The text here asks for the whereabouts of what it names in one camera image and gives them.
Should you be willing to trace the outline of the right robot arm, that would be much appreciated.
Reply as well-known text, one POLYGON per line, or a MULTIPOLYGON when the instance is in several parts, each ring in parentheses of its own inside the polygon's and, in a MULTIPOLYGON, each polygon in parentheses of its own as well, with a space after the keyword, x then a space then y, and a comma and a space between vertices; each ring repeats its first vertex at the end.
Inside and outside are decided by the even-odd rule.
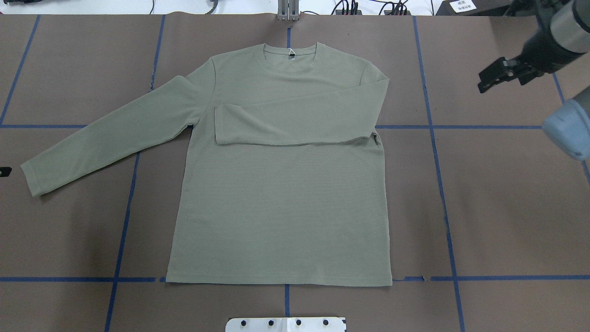
POLYGON ((543 121, 542 130, 569 157, 589 160, 590 3, 513 0, 504 15, 534 15, 539 27, 519 55, 495 59, 479 73, 479 92, 512 80, 525 85, 544 74, 553 74, 563 103, 543 121))

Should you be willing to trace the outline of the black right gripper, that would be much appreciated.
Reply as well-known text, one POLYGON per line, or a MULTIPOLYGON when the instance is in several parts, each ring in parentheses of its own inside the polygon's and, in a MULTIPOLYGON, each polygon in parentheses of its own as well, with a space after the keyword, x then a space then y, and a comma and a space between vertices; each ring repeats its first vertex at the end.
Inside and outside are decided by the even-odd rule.
POLYGON ((478 90, 485 93, 498 84, 518 78, 522 66, 525 73, 519 77, 519 83, 528 84, 545 73, 552 74, 563 69, 585 54, 585 51, 571 51, 561 46, 549 31, 538 31, 525 42, 518 59, 499 57, 482 70, 478 74, 478 90))

